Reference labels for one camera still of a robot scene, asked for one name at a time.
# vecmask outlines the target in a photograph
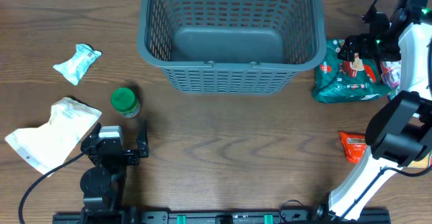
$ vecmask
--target product label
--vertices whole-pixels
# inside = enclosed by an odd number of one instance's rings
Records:
[[[324,61],[322,65],[320,65],[321,71],[324,73],[331,72],[331,67],[327,65],[327,63]]]
[[[68,119],[73,119],[75,113],[71,109],[65,108],[61,111],[61,114],[67,117]]]
[[[348,138],[349,144],[366,144],[365,139],[359,139],[359,138]]]
[[[136,105],[135,105],[135,107],[132,110],[127,111],[127,112],[120,112],[120,113],[124,117],[131,118],[131,117],[137,116],[138,113],[140,112],[140,110],[141,110],[141,104],[140,104],[140,102],[137,102]]]

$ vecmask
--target orange snack packet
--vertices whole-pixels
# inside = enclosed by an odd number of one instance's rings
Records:
[[[364,134],[349,134],[339,132],[342,140],[342,145],[345,149],[346,158],[350,163],[358,163],[366,150],[367,144]],[[408,167],[427,168],[432,165],[432,152],[430,152],[423,160],[413,161]]]
[[[345,156],[350,163],[358,163],[366,150],[364,134],[348,134],[339,132],[342,145],[345,149]]]

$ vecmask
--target green jar lid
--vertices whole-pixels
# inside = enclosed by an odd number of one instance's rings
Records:
[[[111,104],[119,112],[131,111],[136,103],[137,98],[129,88],[118,88],[111,95]]]

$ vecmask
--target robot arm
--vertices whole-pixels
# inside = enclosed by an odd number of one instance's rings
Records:
[[[348,178],[329,196],[329,213],[357,220],[373,194],[396,172],[432,149],[432,101],[416,92],[402,91],[372,118],[366,130],[369,145]],[[409,124],[418,113],[421,127]]]
[[[143,122],[136,139],[137,149],[124,150],[123,140],[119,126],[101,127],[98,123],[81,143],[81,151],[94,164],[92,169],[84,173],[80,182],[84,205],[88,210],[87,218],[112,218],[112,213],[116,213],[121,206],[126,167],[139,165],[140,158],[149,156],[146,122]]]
[[[405,36],[411,25],[432,25],[432,11],[427,8],[428,0],[398,0],[395,12],[390,17],[377,12],[372,5],[362,17],[369,24],[369,33],[349,36],[337,57],[345,61],[354,61],[355,54],[361,59],[375,61],[400,61],[400,39]],[[416,41],[416,46],[427,44]]]

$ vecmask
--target gray plastic basket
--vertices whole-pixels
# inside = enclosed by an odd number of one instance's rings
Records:
[[[321,0],[142,0],[138,50],[175,88],[270,94],[325,56]]]

